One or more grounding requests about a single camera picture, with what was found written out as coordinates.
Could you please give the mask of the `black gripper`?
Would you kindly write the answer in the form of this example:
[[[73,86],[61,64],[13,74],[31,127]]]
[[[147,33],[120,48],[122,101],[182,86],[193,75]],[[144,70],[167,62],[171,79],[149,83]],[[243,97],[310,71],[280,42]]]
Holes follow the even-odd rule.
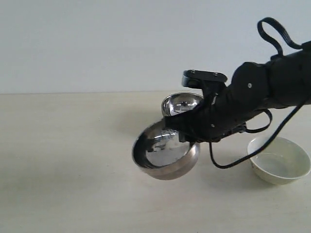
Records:
[[[253,118],[253,110],[236,100],[231,91],[212,99],[203,99],[194,109],[174,116],[165,116],[166,128],[177,130],[181,141],[190,143],[219,142],[245,130]]]

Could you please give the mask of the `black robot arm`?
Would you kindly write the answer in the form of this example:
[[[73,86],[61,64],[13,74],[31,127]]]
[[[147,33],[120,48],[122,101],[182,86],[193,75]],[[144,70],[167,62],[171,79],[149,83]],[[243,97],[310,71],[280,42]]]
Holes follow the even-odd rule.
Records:
[[[222,73],[186,70],[184,87],[201,89],[203,100],[192,110],[167,116],[164,125],[187,139],[217,142],[247,131],[246,122],[267,109],[311,102],[311,51],[274,57],[265,64],[245,62],[231,84]]]

